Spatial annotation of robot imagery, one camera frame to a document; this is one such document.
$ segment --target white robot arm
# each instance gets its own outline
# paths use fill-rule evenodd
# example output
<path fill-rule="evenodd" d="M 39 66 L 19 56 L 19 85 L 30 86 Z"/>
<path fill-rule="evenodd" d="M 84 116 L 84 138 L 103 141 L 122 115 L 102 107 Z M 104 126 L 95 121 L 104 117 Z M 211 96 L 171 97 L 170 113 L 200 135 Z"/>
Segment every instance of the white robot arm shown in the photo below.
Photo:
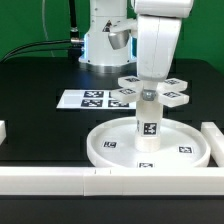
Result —
<path fill-rule="evenodd" d="M 181 18 L 189 16 L 193 1 L 132 0 L 134 11 L 138 14 L 137 25 L 129 20 L 111 28 L 111 32 L 137 28 L 137 73 L 141 80 L 163 82 L 167 78 Z"/>

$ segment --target black cable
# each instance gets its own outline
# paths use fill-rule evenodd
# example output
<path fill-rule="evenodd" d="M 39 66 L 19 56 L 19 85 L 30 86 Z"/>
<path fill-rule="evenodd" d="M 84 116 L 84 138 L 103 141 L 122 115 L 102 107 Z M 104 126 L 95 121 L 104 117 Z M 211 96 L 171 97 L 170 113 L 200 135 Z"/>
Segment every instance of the black cable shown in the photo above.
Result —
<path fill-rule="evenodd" d="M 76 19 L 76 3 L 75 0 L 69 0 L 69 11 L 70 11 L 70 23 L 71 23 L 71 37 L 79 37 L 79 32 L 77 28 L 77 19 Z"/>
<path fill-rule="evenodd" d="M 77 27 L 75 0 L 69 0 L 71 27 Z"/>
<path fill-rule="evenodd" d="M 10 51 L 9 53 L 7 53 L 2 60 L 4 60 L 4 58 L 7 58 L 9 55 L 14 54 L 18 51 L 24 50 L 26 48 L 30 48 L 30 47 L 36 47 L 36 46 L 45 46 L 45 45 L 54 45 L 54 44 L 67 44 L 67 43 L 71 43 L 71 40 L 54 40 L 54 41 L 42 41 L 42 42 L 35 42 L 35 43 L 31 43 L 31 44 L 26 44 L 23 46 L 20 46 L 12 51 Z"/>
<path fill-rule="evenodd" d="M 35 53 L 35 52 L 43 52 L 43 51 L 67 51 L 71 48 L 52 48 L 52 49 L 37 49 L 37 50 L 28 50 L 28 51 L 21 51 L 21 52 L 17 52 L 17 53 L 13 53 L 8 55 L 7 57 L 4 57 L 0 63 L 3 64 L 6 60 L 8 60 L 11 57 L 20 55 L 20 54 L 27 54 L 27 53 Z M 72 48 L 72 50 L 80 50 L 81 48 Z"/>

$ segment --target black and white marker tag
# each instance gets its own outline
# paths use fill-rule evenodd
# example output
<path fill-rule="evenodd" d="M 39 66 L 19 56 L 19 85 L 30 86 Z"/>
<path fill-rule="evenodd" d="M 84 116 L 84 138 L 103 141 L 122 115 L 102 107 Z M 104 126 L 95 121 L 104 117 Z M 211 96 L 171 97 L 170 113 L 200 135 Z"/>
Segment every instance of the black and white marker tag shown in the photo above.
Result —
<path fill-rule="evenodd" d="M 178 94 L 178 93 L 174 93 L 174 92 L 164 93 L 163 95 L 164 95 L 164 96 L 167 96 L 167 97 L 169 97 L 169 98 L 176 98 L 176 97 L 181 96 L 180 94 Z"/>
<path fill-rule="evenodd" d="M 179 146 L 178 152 L 185 155 L 191 155 L 194 153 L 193 147 L 191 146 Z"/>
<path fill-rule="evenodd" d="M 140 82 L 140 80 L 137 79 L 137 78 L 127 78 L 125 80 L 128 81 L 128 82 Z"/>
<path fill-rule="evenodd" d="M 103 98 L 104 91 L 85 91 L 84 98 Z"/>
<path fill-rule="evenodd" d="M 112 26 L 112 23 L 110 20 L 106 23 L 106 25 L 103 28 L 103 32 L 110 32 L 110 27 Z"/>
<path fill-rule="evenodd" d="M 157 123 L 144 123 L 143 135 L 155 136 L 157 134 Z"/>
<path fill-rule="evenodd" d="M 180 81 L 177 81 L 175 79 L 167 79 L 164 82 L 169 84 L 169 85 L 175 85 L 175 84 L 179 84 L 180 83 Z"/>
<path fill-rule="evenodd" d="M 137 131 L 139 132 L 140 131 L 140 121 L 137 120 Z"/>
<path fill-rule="evenodd" d="M 110 107 L 110 108 L 113 108 L 113 107 L 128 108 L 129 103 L 121 103 L 118 100 L 109 100 L 108 107 Z"/>
<path fill-rule="evenodd" d="M 154 168 L 154 163 L 147 163 L 147 162 L 138 162 L 138 168 Z"/>
<path fill-rule="evenodd" d="M 81 103 L 81 107 L 102 107 L 103 100 L 83 100 Z"/>
<path fill-rule="evenodd" d="M 133 94 L 133 93 L 136 93 L 134 90 L 132 89 L 122 89 L 119 91 L 120 93 L 123 93 L 124 95 L 130 95 L 130 94 Z"/>
<path fill-rule="evenodd" d="M 101 149 L 104 152 L 117 152 L 119 150 L 118 142 L 116 140 L 105 140 L 102 143 Z"/>

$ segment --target green background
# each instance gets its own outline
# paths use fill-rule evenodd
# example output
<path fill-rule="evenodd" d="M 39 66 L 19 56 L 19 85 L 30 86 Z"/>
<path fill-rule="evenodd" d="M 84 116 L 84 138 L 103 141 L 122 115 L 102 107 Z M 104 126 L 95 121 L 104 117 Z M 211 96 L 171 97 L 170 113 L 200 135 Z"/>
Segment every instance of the green background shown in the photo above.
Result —
<path fill-rule="evenodd" d="M 82 34 L 89 28 L 89 1 L 76 0 Z M 128 16 L 135 16 L 130 8 Z M 70 37 L 68 0 L 46 0 L 46 27 L 49 40 Z M 0 1 L 0 57 L 18 46 L 44 40 L 42 0 Z M 51 56 L 51 53 L 32 55 Z M 55 56 L 66 53 L 55 52 Z M 183 20 L 175 57 L 208 61 L 224 74 L 223 0 L 195 0 L 190 17 Z"/>

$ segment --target white circular plate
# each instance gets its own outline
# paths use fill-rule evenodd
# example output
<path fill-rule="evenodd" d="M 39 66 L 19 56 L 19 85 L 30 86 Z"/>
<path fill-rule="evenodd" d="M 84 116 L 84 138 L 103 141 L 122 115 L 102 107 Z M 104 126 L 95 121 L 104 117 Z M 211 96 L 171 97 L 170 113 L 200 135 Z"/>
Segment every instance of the white circular plate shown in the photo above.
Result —
<path fill-rule="evenodd" d="M 135 117 L 120 118 L 94 128 L 87 138 L 87 154 L 96 167 L 184 168 L 204 167 L 210 146 L 201 132 L 183 123 L 162 119 L 157 152 L 135 148 Z"/>

